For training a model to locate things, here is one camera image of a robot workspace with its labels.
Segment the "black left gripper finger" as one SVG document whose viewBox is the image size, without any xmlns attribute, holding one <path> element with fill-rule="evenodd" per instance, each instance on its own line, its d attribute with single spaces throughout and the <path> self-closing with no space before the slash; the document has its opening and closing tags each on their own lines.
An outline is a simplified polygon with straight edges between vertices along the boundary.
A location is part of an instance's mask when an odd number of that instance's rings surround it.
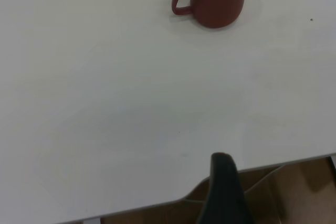
<svg viewBox="0 0 336 224">
<path fill-rule="evenodd" d="M 254 223 L 233 158 L 211 155 L 209 191 L 197 223 Z"/>
</svg>

